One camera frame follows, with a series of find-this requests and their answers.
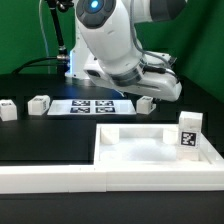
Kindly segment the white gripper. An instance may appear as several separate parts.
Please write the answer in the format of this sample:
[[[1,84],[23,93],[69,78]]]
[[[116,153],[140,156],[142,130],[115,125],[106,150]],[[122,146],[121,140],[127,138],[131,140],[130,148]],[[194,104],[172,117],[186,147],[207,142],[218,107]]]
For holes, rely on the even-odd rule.
[[[106,73],[100,67],[98,60],[90,54],[84,71],[97,86],[122,93],[150,96],[173,102],[179,98],[182,90],[180,82],[171,70],[145,63],[140,63],[130,73],[112,75]]]

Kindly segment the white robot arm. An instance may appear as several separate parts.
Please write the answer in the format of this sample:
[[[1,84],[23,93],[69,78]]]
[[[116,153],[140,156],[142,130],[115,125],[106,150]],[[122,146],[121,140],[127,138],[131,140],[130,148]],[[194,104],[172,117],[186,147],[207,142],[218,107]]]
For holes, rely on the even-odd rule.
[[[166,101],[182,86],[172,70],[175,59],[146,51],[135,25],[175,19],[187,0],[75,0],[76,43],[66,76],[121,93]]]

